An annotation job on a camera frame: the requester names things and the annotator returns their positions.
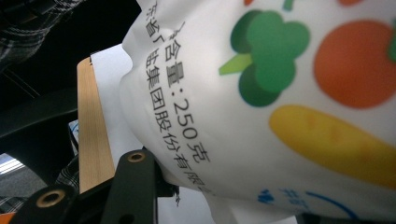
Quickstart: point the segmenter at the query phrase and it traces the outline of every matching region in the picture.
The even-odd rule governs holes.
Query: broccoli illustration
[[[240,73],[239,92],[253,106],[273,103],[294,80],[294,60],[309,43],[309,31],[296,21],[283,22],[274,11],[245,14],[231,34],[238,52],[220,69],[221,75]]]

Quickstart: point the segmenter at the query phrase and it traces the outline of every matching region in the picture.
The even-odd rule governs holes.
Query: wooden edge
[[[79,192],[115,174],[91,58],[78,64]]]

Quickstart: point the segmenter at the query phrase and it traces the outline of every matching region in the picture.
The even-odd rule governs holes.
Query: dark background
[[[140,7],[135,0],[86,0],[56,25],[28,61],[0,75],[0,112],[39,95],[77,86],[77,64],[122,42]]]

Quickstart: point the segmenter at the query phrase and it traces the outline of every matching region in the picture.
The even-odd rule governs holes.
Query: food package
[[[396,221],[396,1],[140,0],[128,125],[217,223]]]

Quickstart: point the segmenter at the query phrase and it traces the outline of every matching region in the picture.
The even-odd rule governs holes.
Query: yellow potato illustration
[[[285,105],[273,113],[270,127],[283,143],[315,163],[396,189],[396,148],[343,120]]]

